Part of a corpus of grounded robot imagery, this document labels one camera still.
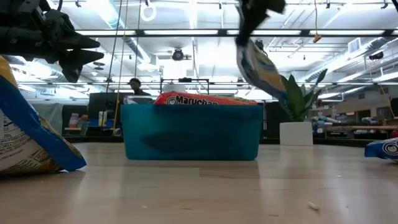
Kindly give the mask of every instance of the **potted plant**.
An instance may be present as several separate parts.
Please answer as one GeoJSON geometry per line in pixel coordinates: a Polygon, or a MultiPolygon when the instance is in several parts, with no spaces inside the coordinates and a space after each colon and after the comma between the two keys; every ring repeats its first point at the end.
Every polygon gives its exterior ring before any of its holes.
{"type": "Polygon", "coordinates": [[[281,123],[279,126],[280,145],[285,146],[312,146],[312,124],[305,122],[309,109],[318,99],[322,90],[315,91],[317,85],[324,79],[327,69],[323,70],[317,81],[309,91],[304,85],[299,87],[293,75],[289,79],[281,76],[286,89],[286,100],[279,100],[279,104],[286,111],[291,122],[281,123]]]}

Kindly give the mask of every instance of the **table surface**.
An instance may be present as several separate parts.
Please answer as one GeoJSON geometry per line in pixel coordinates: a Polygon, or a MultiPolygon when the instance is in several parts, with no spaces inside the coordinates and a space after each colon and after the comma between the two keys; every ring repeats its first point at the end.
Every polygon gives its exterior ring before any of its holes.
{"type": "Polygon", "coordinates": [[[75,146],[82,170],[0,179],[0,223],[396,222],[398,163],[365,159],[361,148],[263,145],[257,161],[128,161],[120,143],[75,146]]]}

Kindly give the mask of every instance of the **orange noodle package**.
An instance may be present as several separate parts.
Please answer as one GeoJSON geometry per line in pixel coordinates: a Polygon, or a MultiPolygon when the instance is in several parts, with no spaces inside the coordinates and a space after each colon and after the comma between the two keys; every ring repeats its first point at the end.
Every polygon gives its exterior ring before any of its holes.
{"type": "Polygon", "coordinates": [[[0,57],[0,175],[74,171],[79,151],[24,99],[8,62],[0,57]]]}
{"type": "Polygon", "coordinates": [[[155,101],[156,105],[257,105],[254,100],[238,97],[197,95],[171,91],[162,93],[155,101]]]}

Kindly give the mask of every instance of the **person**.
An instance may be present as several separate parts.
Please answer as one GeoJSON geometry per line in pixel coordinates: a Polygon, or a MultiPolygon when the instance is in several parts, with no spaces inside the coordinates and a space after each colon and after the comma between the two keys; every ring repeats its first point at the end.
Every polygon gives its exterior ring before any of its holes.
{"type": "Polygon", "coordinates": [[[150,96],[149,93],[146,93],[144,91],[141,90],[141,81],[138,78],[132,78],[129,81],[129,84],[131,86],[131,89],[134,90],[134,94],[135,95],[139,95],[139,96],[150,96]]]}

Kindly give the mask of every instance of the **white planter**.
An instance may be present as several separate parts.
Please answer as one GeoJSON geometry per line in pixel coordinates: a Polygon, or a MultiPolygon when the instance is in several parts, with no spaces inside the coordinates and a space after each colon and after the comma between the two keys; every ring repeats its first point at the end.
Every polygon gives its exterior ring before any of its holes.
{"type": "Polygon", "coordinates": [[[279,124],[281,146],[312,146],[311,122],[288,122],[279,124]]]}

